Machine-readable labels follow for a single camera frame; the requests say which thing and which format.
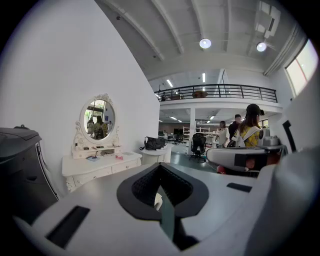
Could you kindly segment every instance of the white robot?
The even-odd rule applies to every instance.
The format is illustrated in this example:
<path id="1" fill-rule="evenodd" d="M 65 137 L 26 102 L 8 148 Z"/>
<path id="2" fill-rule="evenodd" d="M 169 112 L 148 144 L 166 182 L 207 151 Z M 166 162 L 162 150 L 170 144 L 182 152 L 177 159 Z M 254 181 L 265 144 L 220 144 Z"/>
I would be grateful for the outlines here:
<path id="1" fill-rule="evenodd" d="M 257 178 L 176 164 L 143 165 L 86 183 L 49 207 L 32 225 L 17 217 L 15 221 L 45 255 L 277 252 L 285 241 L 299 235 L 296 228 L 306 223 L 306 213 L 318 196 L 319 82 L 317 70 L 271 127 L 280 145 L 208 151 L 209 161 L 245 172 L 245 157 L 281 150 L 279 164 L 260 162 Z M 157 211 L 153 202 L 159 189 L 164 200 Z"/>

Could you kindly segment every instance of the oval mirror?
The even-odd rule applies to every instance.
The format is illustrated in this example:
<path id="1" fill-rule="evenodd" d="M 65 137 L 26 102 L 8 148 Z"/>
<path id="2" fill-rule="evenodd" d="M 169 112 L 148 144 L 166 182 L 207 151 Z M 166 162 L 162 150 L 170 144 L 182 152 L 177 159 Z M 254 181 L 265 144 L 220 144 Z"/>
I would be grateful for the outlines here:
<path id="1" fill-rule="evenodd" d="M 114 129 L 115 111 L 103 99 L 92 101 L 84 112 L 83 125 L 86 133 L 94 140 L 103 140 Z"/>

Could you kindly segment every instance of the black cap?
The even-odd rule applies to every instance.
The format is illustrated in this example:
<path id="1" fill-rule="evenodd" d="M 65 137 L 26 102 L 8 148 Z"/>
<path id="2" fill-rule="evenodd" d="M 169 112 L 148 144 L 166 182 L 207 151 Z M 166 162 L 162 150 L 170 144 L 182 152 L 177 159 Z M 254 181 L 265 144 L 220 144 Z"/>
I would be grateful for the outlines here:
<path id="1" fill-rule="evenodd" d="M 260 109 L 260 107 L 257 104 L 250 104 L 249 106 L 246 107 L 246 114 L 255 114 L 255 115 L 260 115 L 264 116 L 265 112 Z"/>

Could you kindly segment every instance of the red object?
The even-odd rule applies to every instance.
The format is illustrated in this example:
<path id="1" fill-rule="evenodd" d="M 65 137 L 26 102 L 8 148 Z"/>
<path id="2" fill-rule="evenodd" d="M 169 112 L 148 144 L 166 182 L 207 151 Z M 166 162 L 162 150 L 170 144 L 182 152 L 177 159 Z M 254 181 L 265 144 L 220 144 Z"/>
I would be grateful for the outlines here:
<path id="1" fill-rule="evenodd" d="M 221 166 L 221 165 L 219 165 L 219 166 L 217 167 L 216 172 L 217 172 L 218 174 L 227 174 L 227 173 L 226 173 L 226 169 L 225 169 L 223 166 Z"/>

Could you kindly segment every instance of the black handle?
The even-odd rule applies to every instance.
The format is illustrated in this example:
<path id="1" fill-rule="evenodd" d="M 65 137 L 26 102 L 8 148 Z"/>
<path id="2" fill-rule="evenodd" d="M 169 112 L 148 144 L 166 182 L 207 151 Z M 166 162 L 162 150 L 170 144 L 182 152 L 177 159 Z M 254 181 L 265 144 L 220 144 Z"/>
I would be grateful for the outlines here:
<path id="1" fill-rule="evenodd" d="M 34 182 L 37 178 L 38 178 L 38 176 L 27 176 L 27 177 L 26 177 L 26 179 L 27 179 L 28 181 L 32 181 L 32 182 Z"/>

